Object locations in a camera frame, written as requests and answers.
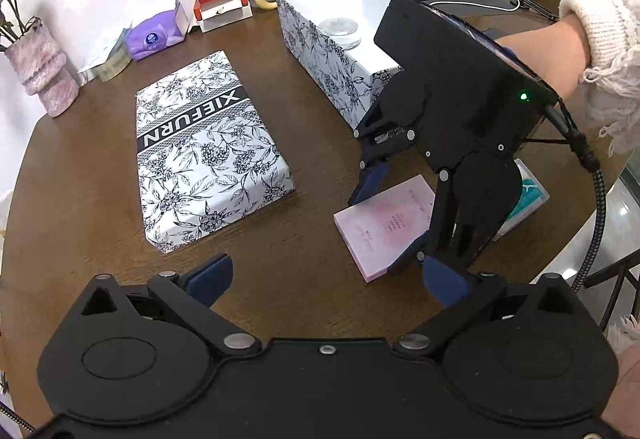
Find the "purple tissue pack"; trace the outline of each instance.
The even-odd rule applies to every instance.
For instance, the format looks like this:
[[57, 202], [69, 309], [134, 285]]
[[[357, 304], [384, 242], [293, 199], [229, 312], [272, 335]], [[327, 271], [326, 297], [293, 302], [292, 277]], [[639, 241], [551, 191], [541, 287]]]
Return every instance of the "purple tissue pack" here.
[[139, 61], [183, 41], [188, 28], [187, 15], [176, 0], [175, 9], [158, 13], [129, 31], [125, 38], [127, 51]]

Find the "white gift box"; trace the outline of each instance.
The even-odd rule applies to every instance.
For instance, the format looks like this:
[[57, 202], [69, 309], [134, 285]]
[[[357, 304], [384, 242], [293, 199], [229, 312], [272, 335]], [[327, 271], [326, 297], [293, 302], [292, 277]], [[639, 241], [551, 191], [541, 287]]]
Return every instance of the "white gift box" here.
[[[390, 0], [276, 0], [285, 45], [351, 128], [376, 101], [398, 64], [373, 43]], [[345, 51], [318, 25], [344, 17], [358, 23], [360, 44]]]
[[222, 51], [139, 91], [136, 138], [145, 234], [163, 253], [294, 189]]

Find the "open box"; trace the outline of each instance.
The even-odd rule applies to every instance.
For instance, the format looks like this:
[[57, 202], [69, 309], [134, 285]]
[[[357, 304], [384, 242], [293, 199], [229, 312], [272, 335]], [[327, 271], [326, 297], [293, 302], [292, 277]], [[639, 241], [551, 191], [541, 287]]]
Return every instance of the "open box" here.
[[[376, 101], [398, 64], [373, 37], [390, 0], [276, 0], [285, 45], [351, 128]], [[358, 23], [360, 44], [348, 51], [318, 29], [327, 18]]]

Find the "pink notebook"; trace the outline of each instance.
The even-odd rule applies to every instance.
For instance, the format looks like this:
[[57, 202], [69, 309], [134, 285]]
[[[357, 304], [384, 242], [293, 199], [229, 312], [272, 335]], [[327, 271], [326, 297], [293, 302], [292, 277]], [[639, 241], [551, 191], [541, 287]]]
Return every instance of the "pink notebook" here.
[[417, 175], [334, 215], [367, 282], [384, 275], [409, 244], [429, 229], [434, 197]]

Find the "wooden table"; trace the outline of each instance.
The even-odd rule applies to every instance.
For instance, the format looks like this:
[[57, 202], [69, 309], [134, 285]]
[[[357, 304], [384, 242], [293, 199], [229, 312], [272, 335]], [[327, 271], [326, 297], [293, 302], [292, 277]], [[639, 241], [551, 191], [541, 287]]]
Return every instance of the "wooden table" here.
[[[469, 19], [507, 34], [546, 25], [522, 13]], [[286, 159], [292, 195], [179, 251], [163, 255], [145, 240], [135, 145], [137, 90], [214, 51], [224, 50]], [[569, 104], [584, 126], [580, 101]], [[538, 136], [554, 136], [543, 125]], [[601, 158], [608, 142], [598, 141]], [[351, 129], [287, 51], [276, 12], [207, 34], [132, 63], [107, 83], [83, 87], [71, 108], [42, 118], [31, 137], [8, 220], [0, 311], [15, 408], [34, 425], [50, 410], [36, 380], [40, 353], [71, 303], [97, 273], [143, 283], [179, 273], [225, 251], [231, 289], [215, 310], [265, 340], [284, 337], [394, 337], [428, 319], [438, 304], [417, 267], [365, 284], [333, 215], [358, 181], [360, 149]], [[551, 198], [492, 244], [474, 269], [528, 282], [572, 238], [594, 209], [591, 177], [565, 146], [529, 145], [521, 157]], [[607, 184], [624, 157], [603, 159]], [[421, 173], [415, 151], [396, 156], [384, 187]]]

